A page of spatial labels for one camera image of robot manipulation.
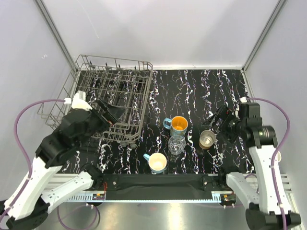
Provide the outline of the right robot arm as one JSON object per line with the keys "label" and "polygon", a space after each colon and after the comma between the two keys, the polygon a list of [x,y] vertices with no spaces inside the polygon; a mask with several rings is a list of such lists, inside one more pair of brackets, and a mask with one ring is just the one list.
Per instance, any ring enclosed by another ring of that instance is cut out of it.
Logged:
{"label": "right robot arm", "polygon": [[222,190],[231,189],[245,207],[245,216],[251,230],[288,230],[301,224],[301,216],[292,211],[286,197],[279,169],[277,141],[272,126],[264,126],[260,105],[240,102],[239,111],[221,106],[206,124],[218,129],[228,142],[242,138],[256,169],[258,191],[238,170],[221,168],[217,184]]}

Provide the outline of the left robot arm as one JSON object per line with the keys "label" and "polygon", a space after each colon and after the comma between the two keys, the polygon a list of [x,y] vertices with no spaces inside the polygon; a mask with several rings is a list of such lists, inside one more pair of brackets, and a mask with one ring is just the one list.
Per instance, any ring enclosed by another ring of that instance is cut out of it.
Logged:
{"label": "left robot arm", "polygon": [[11,197],[0,203],[0,217],[9,217],[6,222],[9,230],[33,230],[74,194],[86,189],[99,190],[106,186],[101,170],[87,164],[70,181],[51,192],[44,192],[49,181],[64,163],[76,154],[80,146],[96,132],[108,131],[119,121],[125,109],[99,99],[97,103],[102,108],[100,113],[83,99],[62,99],[64,104],[71,104],[71,111],[63,117],[61,124],[42,140],[31,161],[18,137],[18,122],[27,109],[47,101],[41,100],[28,105],[18,114],[14,123],[15,140],[27,161],[28,173]]}

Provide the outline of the blue butterfly mug orange inside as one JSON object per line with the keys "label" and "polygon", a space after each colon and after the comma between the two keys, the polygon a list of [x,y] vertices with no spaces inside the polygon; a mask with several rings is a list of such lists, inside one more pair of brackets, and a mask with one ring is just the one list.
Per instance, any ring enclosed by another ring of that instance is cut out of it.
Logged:
{"label": "blue butterfly mug orange inside", "polygon": [[171,118],[165,118],[163,121],[164,128],[168,129],[171,136],[185,136],[188,121],[182,116],[175,116]]}

